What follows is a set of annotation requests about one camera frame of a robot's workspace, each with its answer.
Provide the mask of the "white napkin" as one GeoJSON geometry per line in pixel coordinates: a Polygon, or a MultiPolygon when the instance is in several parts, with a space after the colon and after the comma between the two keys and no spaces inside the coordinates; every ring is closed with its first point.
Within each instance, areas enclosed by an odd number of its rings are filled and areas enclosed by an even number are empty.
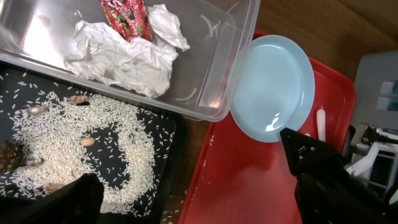
{"type": "Polygon", "coordinates": [[[190,49],[177,15],[165,4],[146,8],[154,40],[125,40],[104,22],[79,21],[75,25],[76,49],[63,61],[74,75],[134,90],[149,98],[163,95],[170,87],[177,50],[190,49]]]}

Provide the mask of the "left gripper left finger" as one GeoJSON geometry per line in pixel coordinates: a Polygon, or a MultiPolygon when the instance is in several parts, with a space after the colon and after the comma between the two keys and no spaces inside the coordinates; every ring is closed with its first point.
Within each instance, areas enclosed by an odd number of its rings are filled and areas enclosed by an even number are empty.
{"type": "Polygon", "coordinates": [[[37,200],[1,197],[1,224],[96,223],[104,187],[93,174],[37,200]]]}

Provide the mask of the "light blue plate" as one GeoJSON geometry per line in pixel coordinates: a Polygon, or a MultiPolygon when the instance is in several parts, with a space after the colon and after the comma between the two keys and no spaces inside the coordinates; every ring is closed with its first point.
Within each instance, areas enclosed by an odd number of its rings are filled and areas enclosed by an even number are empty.
{"type": "Polygon", "coordinates": [[[303,126],[314,98],[315,75],[304,50],[287,37],[264,35],[249,45],[231,114],[250,138],[278,142],[284,128],[303,126]]]}

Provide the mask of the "red snack wrapper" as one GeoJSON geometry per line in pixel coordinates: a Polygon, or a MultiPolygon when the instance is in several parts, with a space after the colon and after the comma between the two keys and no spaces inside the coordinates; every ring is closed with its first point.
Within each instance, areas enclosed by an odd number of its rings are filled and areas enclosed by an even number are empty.
{"type": "Polygon", "coordinates": [[[100,0],[111,27],[126,41],[142,38],[152,41],[152,31],[143,0],[100,0]]]}

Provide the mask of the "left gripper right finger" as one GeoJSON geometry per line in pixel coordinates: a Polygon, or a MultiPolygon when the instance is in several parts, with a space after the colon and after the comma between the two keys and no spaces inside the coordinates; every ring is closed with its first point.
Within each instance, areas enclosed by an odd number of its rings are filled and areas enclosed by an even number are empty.
{"type": "Polygon", "coordinates": [[[295,200],[303,223],[397,223],[392,192],[379,199],[345,170],[345,160],[331,145],[289,128],[280,137],[297,178],[295,200]]]}

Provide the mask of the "white plastic fork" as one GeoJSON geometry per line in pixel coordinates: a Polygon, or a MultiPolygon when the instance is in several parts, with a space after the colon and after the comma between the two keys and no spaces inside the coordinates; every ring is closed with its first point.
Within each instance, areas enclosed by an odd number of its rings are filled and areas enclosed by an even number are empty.
{"type": "Polygon", "coordinates": [[[323,108],[317,111],[317,133],[320,141],[326,141],[326,113],[323,108]]]}

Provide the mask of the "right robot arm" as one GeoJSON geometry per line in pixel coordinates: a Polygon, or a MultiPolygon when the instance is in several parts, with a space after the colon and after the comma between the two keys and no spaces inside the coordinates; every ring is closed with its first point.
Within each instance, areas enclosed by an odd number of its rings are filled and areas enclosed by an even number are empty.
{"type": "Polygon", "coordinates": [[[397,130],[361,123],[349,127],[348,174],[388,205],[397,205],[397,130]]]}

